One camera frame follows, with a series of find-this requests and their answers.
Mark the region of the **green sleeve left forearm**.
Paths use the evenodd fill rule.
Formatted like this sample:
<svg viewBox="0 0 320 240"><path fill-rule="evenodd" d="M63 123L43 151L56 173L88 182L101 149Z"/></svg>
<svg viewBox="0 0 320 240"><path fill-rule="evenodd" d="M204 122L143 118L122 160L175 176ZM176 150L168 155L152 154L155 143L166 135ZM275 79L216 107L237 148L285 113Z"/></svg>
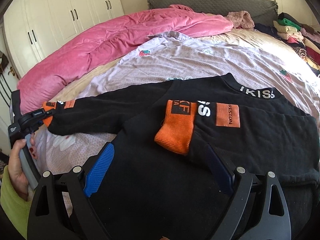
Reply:
<svg viewBox="0 0 320 240"><path fill-rule="evenodd" d="M23 200L14 190L10 181L8 166L6 166L1 185L1 207L24 239L27 239L30 206L31 202Z"/></svg>

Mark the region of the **left hand red nails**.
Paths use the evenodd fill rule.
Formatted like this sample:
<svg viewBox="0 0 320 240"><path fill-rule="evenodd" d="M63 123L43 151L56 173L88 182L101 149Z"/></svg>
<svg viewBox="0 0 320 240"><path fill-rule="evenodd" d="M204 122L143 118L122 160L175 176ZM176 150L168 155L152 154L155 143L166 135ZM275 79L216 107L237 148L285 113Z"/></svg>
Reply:
<svg viewBox="0 0 320 240"><path fill-rule="evenodd" d="M29 181L23 172L22 163L20 160L20 150L27 146L27 142L31 143L31 147L29 148L30 154L35 157L36 148L34 135L31 136L29 141L26 139L17 140L10 152L6 181L6 188L10 190L11 194L15 194L24 202L28 202Z"/></svg>

